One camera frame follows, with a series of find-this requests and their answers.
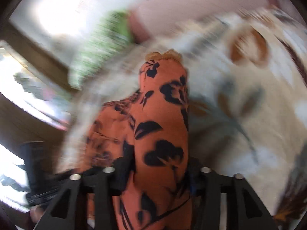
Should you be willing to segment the green white patterned pillow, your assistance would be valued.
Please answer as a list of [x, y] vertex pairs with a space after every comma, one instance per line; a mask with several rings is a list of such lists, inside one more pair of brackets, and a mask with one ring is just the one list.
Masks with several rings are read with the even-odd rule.
[[86, 79], [93, 77], [109, 59], [133, 44], [129, 15], [126, 10], [108, 12], [82, 41], [69, 67], [68, 83], [72, 88], [82, 89]]

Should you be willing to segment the pink bolster pillow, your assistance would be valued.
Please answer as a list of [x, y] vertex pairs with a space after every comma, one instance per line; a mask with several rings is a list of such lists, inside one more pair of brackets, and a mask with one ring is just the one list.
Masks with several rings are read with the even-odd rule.
[[163, 34], [176, 23], [240, 9], [279, 6], [278, 0], [146, 0], [129, 15], [129, 29], [137, 43]]

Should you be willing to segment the orange black floral garment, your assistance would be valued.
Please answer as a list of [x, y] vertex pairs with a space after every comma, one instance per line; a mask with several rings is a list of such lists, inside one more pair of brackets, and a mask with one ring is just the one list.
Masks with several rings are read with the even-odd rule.
[[126, 186], [113, 198], [119, 229], [189, 229], [187, 71], [179, 53], [149, 53], [139, 89], [102, 106], [81, 170], [124, 160]]

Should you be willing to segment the wooden glass door cabinet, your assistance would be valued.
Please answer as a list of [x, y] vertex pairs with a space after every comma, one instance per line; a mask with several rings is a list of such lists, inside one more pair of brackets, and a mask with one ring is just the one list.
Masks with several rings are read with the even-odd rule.
[[1, 28], [1, 199], [22, 211], [36, 161], [43, 187], [56, 172], [75, 90], [67, 68], [11, 23]]

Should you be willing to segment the beige leaf pattern blanket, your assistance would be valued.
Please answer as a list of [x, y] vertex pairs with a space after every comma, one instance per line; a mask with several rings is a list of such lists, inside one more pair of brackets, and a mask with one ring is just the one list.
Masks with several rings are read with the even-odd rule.
[[247, 179], [288, 229], [306, 211], [306, 27], [277, 8], [189, 20], [109, 59], [73, 98], [57, 171], [83, 171], [102, 106], [134, 94], [146, 56], [169, 50], [187, 71], [188, 160]]

